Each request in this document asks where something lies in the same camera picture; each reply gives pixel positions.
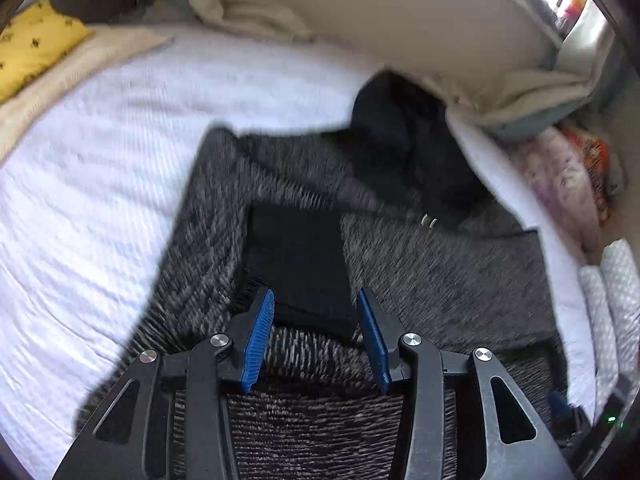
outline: white bed sheet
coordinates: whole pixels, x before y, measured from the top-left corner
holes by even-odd
[[[332,46],[162,28],[173,44],[76,89],[0,169],[0,433],[35,480],[52,477],[76,409],[110,375],[146,308],[207,125],[337,127],[382,67]],[[502,152],[449,121],[504,205],[540,226],[570,400],[591,413],[593,350],[576,260]]]

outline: yellow patterned pillow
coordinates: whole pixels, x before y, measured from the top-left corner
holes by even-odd
[[[0,34],[0,104],[55,65],[93,32],[39,0],[12,19]]]

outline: mattress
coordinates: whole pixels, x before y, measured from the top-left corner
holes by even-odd
[[[76,410],[110,375],[146,308],[207,126],[338,128],[382,67],[325,44],[159,28],[175,41],[78,87],[0,169],[0,433],[35,480],[52,477],[72,443]],[[593,413],[580,251],[491,140],[454,114],[447,120],[503,205],[540,230],[570,401]]]

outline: heathered gray fabric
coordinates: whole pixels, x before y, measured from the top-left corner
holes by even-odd
[[[341,221],[352,292],[372,286],[385,309],[443,349],[493,349],[548,422],[546,393],[566,389],[566,369],[537,235],[510,231],[513,218],[495,204],[466,225],[482,234],[427,230],[421,214],[381,203],[352,175],[348,160],[319,136],[236,139],[211,130],[149,309],[112,379],[79,413],[78,427],[141,351],[188,350],[224,330],[254,202],[361,211],[345,212]],[[265,361],[254,391],[229,398],[243,478],[386,478],[401,399],[376,393],[356,335],[346,345],[277,327]],[[449,393],[446,478],[455,472],[452,406]],[[179,447],[184,396],[176,410]],[[184,474],[181,460],[174,472]]]

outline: pink floral fabric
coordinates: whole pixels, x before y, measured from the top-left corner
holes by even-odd
[[[556,128],[506,148],[554,221],[583,250],[600,245],[600,220],[589,174],[571,143]]]

